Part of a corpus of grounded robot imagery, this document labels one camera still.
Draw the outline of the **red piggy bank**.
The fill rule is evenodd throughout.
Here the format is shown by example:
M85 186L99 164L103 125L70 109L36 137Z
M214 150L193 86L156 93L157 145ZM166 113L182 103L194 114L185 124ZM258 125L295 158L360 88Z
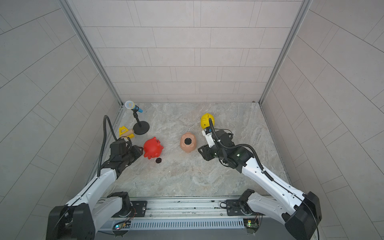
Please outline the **red piggy bank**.
M156 137L153 137L145 142L143 149L144 157L150 160L152 158L159 158L164 147Z

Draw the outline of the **pink piggy bank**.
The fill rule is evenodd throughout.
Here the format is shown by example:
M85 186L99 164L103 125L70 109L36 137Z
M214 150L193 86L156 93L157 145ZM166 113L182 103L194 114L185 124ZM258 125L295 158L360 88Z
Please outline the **pink piggy bank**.
M196 149L196 146L197 146L197 139L195 135L189 132L182 135L180 140L180 147L184 152L190 153Z

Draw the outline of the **black plug front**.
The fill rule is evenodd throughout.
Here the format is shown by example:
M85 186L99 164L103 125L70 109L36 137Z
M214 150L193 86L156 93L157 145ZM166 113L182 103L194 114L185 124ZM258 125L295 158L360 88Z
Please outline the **black plug front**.
M192 144L192 139L191 138L185 138L184 143L186 145L191 145Z

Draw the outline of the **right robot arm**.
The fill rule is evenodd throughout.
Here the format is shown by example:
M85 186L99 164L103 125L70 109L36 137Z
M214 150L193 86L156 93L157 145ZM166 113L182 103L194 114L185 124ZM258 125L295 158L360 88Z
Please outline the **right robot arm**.
M283 224L296 240L310 240L318 234L322 220L319 197L313 192L304 193L272 173L261 163L256 151L249 145L235 145L231 135L223 130L202 130L207 144L198 149L204 160L214 158L225 166L247 176L271 198L254 190L246 190L239 198L239 209L246 215L260 213Z

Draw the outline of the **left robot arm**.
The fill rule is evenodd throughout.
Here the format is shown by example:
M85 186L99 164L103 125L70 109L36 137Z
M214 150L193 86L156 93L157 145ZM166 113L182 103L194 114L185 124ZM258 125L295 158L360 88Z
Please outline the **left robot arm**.
M143 155L144 149L129 139L118 139L110 149L110 158L101 164L97 175L73 199L51 210L48 240L93 240L110 218L124 218L112 227L115 233L128 228L134 217L142 213L136 210L127 192L102 196L121 173Z

